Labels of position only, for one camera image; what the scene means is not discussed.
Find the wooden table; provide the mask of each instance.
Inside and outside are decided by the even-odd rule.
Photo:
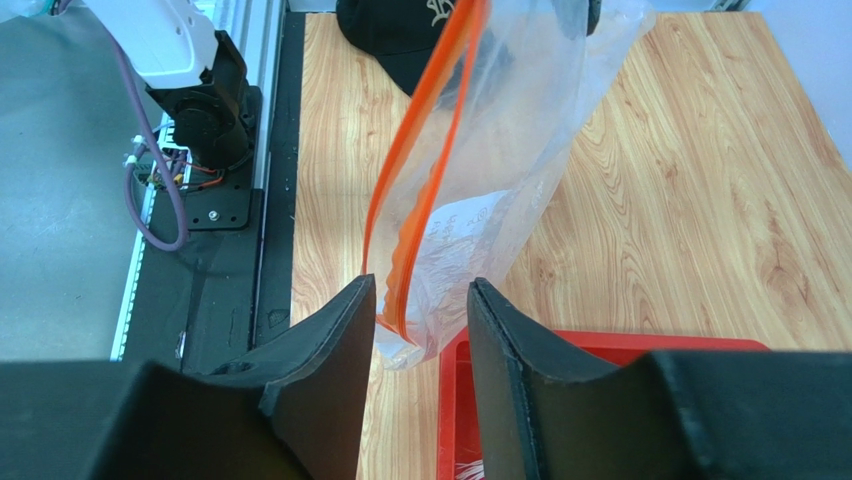
[[[307,20],[294,320],[357,275],[408,99]],[[574,142],[502,290],[551,328],[852,347],[852,177],[759,14],[662,15]],[[378,361],[360,478],[434,478],[438,363]]]

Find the orange bag seal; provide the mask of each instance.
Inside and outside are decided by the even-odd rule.
[[[476,59],[479,39],[485,30],[487,9],[488,0],[458,0],[456,2],[455,10],[450,15],[432,57],[426,64],[423,76],[414,90],[411,106],[405,113],[402,124],[388,151],[385,163],[382,165],[379,180],[370,199],[370,208],[367,211],[367,226],[361,259],[362,275],[367,273],[370,241],[388,192],[390,192],[391,186],[408,160],[408,155],[423,130],[423,125],[426,123],[429,113],[435,106],[441,90],[449,81],[453,67],[461,58],[465,45],[469,42],[459,86],[458,102],[453,112],[447,137],[444,140],[444,147],[438,160],[429,171],[429,178],[417,193],[417,203],[400,228],[399,243],[394,249],[391,270],[387,278],[388,291],[385,295],[384,315],[379,315],[376,319],[381,325],[396,332],[409,343],[413,342],[408,336],[405,311],[408,304],[411,275],[414,271],[414,263],[417,259],[420,243],[423,240],[423,232],[426,230],[432,207],[440,191],[458,126],[461,123],[464,101],[467,98],[470,77],[473,74],[473,62]]]

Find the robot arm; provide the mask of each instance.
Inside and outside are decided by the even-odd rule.
[[[174,141],[193,162],[230,169],[252,152],[243,114],[246,64],[227,32],[217,31],[191,0],[87,0],[174,120]]]

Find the ziplock bag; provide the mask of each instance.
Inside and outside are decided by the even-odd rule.
[[[376,344],[391,369],[466,324],[468,284],[505,279],[571,142],[653,26],[645,0],[458,0],[382,167],[362,272],[379,280]]]

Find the black mounting plate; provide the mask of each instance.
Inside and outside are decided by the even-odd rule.
[[[249,224],[255,162],[254,145],[257,144],[257,123],[262,94],[258,87],[249,87],[246,96],[248,109],[242,113],[241,117],[248,127],[252,142],[251,156],[234,170],[229,170],[222,182],[215,187],[191,191],[184,195],[190,231],[242,230]]]

